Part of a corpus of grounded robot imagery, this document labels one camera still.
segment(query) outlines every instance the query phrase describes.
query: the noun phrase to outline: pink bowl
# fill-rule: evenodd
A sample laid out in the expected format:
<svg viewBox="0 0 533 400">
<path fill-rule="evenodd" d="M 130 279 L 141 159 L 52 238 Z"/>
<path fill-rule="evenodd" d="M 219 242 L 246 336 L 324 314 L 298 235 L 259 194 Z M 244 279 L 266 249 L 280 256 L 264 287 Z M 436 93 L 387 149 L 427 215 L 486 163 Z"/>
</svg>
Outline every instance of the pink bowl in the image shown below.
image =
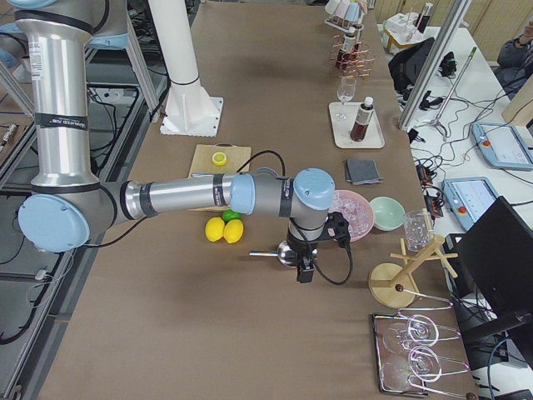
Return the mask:
<svg viewBox="0 0 533 400">
<path fill-rule="evenodd" d="M 351 190 L 336 190 L 330 213 L 338 211 L 350 224 L 350 242 L 366 236 L 374 226 L 374 212 L 370 203 L 361 195 Z"/>
</svg>

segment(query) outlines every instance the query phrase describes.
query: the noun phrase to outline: blue and white device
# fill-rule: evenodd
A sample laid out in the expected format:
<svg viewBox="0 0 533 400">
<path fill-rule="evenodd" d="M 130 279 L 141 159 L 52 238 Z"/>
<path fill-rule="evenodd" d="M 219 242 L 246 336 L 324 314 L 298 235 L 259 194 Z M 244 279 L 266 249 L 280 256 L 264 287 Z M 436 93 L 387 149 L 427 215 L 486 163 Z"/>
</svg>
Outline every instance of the blue and white device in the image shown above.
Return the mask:
<svg viewBox="0 0 533 400">
<path fill-rule="evenodd" d="M 461 226 L 467 231 L 498 198 L 486 177 L 445 179 L 442 191 Z"/>
<path fill-rule="evenodd" d="M 533 170 L 533 155 L 516 127 L 509 124 L 474 122 L 472 133 L 485 160 L 492 166 L 521 171 Z"/>
</svg>

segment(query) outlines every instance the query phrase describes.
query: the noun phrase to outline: white tray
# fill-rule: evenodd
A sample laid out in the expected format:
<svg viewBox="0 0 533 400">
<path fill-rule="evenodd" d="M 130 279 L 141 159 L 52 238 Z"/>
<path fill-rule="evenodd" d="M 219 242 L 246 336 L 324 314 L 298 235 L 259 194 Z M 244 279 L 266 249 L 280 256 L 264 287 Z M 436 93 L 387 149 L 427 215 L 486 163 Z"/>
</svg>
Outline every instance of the white tray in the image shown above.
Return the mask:
<svg viewBox="0 0 533 400">
<path fill-rule="evenodd" d="M 356 121 L 357 109 L 360 104 L 360 102 L 347 102 L 342 107 L 340 102 L 330 102 L 330 119 L 335 144 L 339 148 L 382 148 L 385 146 L 385 138 L 377 120 L 376 111 L 372 114 L 365 138 L 360 142 L 354 142 L 350 139 L 350 131 Z M 341 110 L 346 114 L 347 118 L 337 121 L 335 114 L 340 113 Z"/>
</svg>

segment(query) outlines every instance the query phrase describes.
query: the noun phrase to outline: person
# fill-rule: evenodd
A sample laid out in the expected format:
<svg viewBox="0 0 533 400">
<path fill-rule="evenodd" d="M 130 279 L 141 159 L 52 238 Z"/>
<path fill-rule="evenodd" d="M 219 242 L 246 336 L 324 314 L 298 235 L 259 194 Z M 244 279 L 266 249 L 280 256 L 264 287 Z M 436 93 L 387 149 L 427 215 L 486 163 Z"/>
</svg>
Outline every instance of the person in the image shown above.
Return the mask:
<svg viewBox="0 0 533 400">
<path fill-rule="evenodd" d="M 533 73 L 533 20 L 524 32 L 504 43 L 498 55 L 500 66 L 494 71 L 509 98 L 513 98 Z"/>
</svg>

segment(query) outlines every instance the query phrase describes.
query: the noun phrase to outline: wooden base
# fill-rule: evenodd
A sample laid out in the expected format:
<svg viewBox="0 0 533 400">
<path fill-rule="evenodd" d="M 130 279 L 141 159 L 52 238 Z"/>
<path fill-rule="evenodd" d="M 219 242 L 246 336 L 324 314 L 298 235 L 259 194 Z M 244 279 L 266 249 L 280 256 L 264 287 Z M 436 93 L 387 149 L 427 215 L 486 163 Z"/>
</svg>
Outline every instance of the wooden base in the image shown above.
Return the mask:
<svg viewBox="0 0 533 400">
<path fill-rule="evenodd" d="M 415 295 L 398 292 L 395 288 L 390 287 L 391 280 L 403 268 L 392 262 L 384 262 L 375 267 L 368 278 L 368 286 L 372 296 L 384 306 L 390 308 L 404 308 L 415 301 Z M 405 289 L 416 292 L 416 286 L 412 282 L 412 276 L 406 273 L 398 282 Z"/>
</svg>

